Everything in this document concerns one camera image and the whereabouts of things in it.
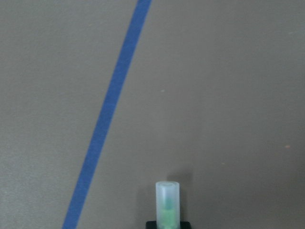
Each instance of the gray surface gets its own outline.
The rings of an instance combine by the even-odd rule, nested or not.
[[[2,1],[0,228],[60,228],[136,1]],[[152,3],[79,229],[305,227],[305,3]]]

